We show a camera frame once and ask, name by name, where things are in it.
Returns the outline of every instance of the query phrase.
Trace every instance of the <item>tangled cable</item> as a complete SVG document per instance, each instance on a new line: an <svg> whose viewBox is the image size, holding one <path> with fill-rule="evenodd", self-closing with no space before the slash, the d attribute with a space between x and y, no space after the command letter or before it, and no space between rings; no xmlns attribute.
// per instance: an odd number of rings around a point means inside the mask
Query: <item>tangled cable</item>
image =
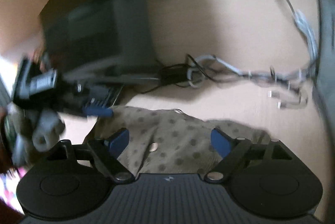
<svg viewBox="0 0 335 224"><path fill-rule="evenodd" d="M279 92L269 91L269 97L280 100L278 103L278 108L294 108L305 106L307 104L308 98L305 92L301 89L301 84L307 79L315 76L316 61L318 58L318 45L316 44L312 27L308 23L304 14L299 10L294 10L289 0L286 0L286 2L291 9L295 26L306 38L310 56L310 60L307 65L290 73L277 73L272 67L270 68L270 72L251 72L242 71L225 62L224 60L216 57L215 55L202 55L197 58L193 58L192 56L188 55L192 61L190 64L191 67L187 71L189 85L193 88L199 87L199 84L195 83L194 81L195 78L193 74L195 72L201 73L201 82L203 82L205 79L209 79L215 83L234 82L241 79L248 79L258 85L280 85L294 93L296 96L295 100L283 100L282 95ZM215 78L215 76L211 76L210 72L213 71L213 69L211 67L204 66L204 63L208 61L218 62L219 64L223 65L225 70L228 70L228 73L220 79Z"/></svg>

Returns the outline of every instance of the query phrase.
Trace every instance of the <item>gray cloth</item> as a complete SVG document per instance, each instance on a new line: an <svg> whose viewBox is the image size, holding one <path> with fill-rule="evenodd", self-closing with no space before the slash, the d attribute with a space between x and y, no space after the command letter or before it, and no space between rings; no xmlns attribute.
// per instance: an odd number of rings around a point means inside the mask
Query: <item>gray cloth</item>
<svg viewBox="0 0 335 224"><path fill-rule="evenodd" d="M245 137L254 143L267 144L270 136L229 120L202 121L179 110L150 111L134 107L115 107L114 117L100 118L88 134L91 138L107 138L122 127L130 132L128 147L118 160L134 175L138 173L206 174L221 157L210 144L213 128L231 137ZM150 145L158 148L150 152Z"/></svg>

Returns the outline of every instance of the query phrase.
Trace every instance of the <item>beige polka dot fabric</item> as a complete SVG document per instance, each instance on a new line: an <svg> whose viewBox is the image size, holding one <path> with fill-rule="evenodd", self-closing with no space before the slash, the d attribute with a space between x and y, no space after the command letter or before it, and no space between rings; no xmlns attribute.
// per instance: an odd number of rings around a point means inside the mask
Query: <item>beige polka dot fabric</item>
<svg viewBox="0 0 335 224"><path fill-rule="evenodd" d="M150 111L134 107L113 110L114 117L98 119L85 141L107 138L120 128L127 128L130 142L118 160L134 175L206 174L221 160L210 144L210 133L215 127L231 137L245 137L254 143L266 144L270 140L264 130L233 121L202 121L178 110Z"/></svg>

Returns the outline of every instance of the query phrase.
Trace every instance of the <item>ribbed gray panel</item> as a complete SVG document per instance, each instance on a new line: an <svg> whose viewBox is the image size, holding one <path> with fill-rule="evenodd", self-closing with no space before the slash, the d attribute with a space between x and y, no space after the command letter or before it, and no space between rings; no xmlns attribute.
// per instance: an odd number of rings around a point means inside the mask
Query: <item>ribbed gray panel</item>
<svg viewBox="0 0 335 224"><path fill-rule="evenodd" d="M25 218L24 224L52 223ZM143 174L133 184L114 188L98 209L59 224L319 224L313 216L274 221L251 215L237 206L220 185L203 182L196 174Z"/></svg>

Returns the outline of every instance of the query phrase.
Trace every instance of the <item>dark monitor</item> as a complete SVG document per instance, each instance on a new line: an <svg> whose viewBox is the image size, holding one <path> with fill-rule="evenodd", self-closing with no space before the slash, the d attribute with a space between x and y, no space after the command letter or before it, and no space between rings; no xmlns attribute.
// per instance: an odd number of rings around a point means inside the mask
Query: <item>dark monitor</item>
<svg viewBox="0 0 335 224"><path fill-rule="evenodd" d="M156 79L146 0L49 0L41 20L50 64L66 80Z"/></svg>

